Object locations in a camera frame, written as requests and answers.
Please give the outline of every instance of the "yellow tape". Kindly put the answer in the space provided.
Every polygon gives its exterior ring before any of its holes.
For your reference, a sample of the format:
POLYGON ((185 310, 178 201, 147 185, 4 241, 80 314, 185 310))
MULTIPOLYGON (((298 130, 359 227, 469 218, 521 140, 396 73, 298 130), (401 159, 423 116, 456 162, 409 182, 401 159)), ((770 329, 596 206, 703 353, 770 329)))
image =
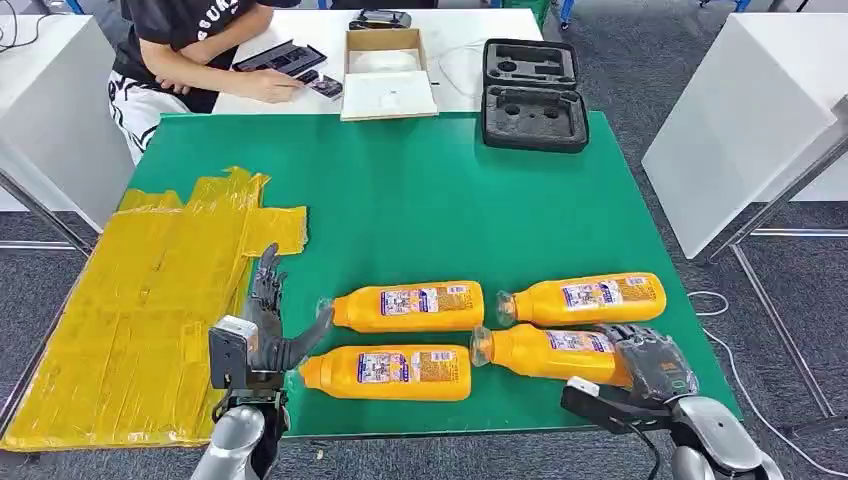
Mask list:
POLYGON ((223 394, 207 331, 241 313, 248 256, 306 243, 306 208, 259 208, 264 175, 231 168, 173 191, 127 191, 68 300, 0 448, 197 445, 223 394))

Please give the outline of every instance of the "black device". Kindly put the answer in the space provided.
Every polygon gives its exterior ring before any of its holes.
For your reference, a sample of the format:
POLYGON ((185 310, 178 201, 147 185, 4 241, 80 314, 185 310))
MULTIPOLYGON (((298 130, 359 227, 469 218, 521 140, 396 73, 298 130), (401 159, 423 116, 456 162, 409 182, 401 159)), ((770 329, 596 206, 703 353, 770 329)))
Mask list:
POLYGON ((676 448, 675 480, 784 480, 774 460, 761 451, 739 420, 720 402, 697 395, 698 382, 674 341, 639 325, 603 325, 602 331, 627 365, 633 387, 626 390, 572 377, 560 405, 614 434, 635 433, 654 454, 652 480, 661 465, 659 450, 644 434, 668 430, 676 448))
POLYGON ((326 59, 327 56, 314 47, 310 45, 302 47, 295 45, 294 40, 289 40, 233 64, 233 69, 238 72, 252 72, 270 68, 290 77, 296 77, 326 59))
POLYGON ((349 24, 350 30, 377 30, 384 28, 409 28, 412 17, 394 10, 363 9, 349 24))
POLYGON ((303 75, 297 77, 297 79, 303 82, 303 84, 307 87, 329 98, 330 100, 336 100, 339 98, 342 94, 342 90, 344 89, 342 83, 335 78, 332 78, 329 75, 320 74, 315 70, 307 70, 303 73, 303 75))
POLYGON ((483 48, 483 142, 577 153, 589 143, 577 54, 565 43, 493 38, 483 48))

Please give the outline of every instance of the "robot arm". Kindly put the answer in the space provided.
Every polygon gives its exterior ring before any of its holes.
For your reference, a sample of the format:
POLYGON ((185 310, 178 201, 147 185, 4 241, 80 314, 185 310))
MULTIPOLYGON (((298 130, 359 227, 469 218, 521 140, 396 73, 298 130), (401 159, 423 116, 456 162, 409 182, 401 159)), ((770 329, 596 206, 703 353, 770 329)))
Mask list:
POLYGON ((694 372, 670 337, 637 325, 600 328, 627 361, 633 389, 573 377, 563 389, 563 408, 615 434, 668 430, 677 445, 675 480, 783 480, 727 407, 697 395, 694 372))
POLYGON ((283 337, 280 298, 285 274, 277 273, 273 244, 262 254, 245 318, 225 316, 209 329, 212 386, 227 393, 216 405, 215 429, 192 480, 259 480, 277 456, 289 429, 285 373, 297 367, 329 329, 333 308, 319 305, 315 323, 294 339, 283 337))

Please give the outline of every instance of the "green mat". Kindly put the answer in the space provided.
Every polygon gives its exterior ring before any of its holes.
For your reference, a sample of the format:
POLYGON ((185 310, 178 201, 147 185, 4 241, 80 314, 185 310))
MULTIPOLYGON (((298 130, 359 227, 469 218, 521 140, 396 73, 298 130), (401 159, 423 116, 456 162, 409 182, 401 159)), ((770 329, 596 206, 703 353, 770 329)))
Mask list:
MULTIPOLYGON (((286 335, 313 320, 320 297, 365 285, 468 279, 495 294, 540 280, 643 270, 668 307, 650 325, 672 335, 702 393, 733 398, 603 114, 589 116, 578 155, 493 149, 476 115, 341 123, 335 115, 176 116, 162 121, 130 187, 175 189, 231 165, 271 175, 264 205, 309 207, 309 243, 284 257, 286 335)), ((468 333, 363 335, 334 328, 316 349, 451 343, 468 333)), ((583 427, 559 406, 562 381, 493 365, 473 371, 456 403, 338 400, 292 387, 289 436, 419 434, 583 427)))

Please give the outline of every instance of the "white paper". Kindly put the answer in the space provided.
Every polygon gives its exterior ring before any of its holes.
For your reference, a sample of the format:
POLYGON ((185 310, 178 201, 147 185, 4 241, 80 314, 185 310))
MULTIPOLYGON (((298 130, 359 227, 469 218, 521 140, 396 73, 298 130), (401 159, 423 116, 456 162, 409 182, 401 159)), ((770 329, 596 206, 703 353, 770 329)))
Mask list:
POLYGON ((415 48, 405 50, 352 50, 348 55, 348 73, 412 72, 421 70, 415 48))
POLYGON ((426 71, 345 75, 343 120, 437 113, 426 71))

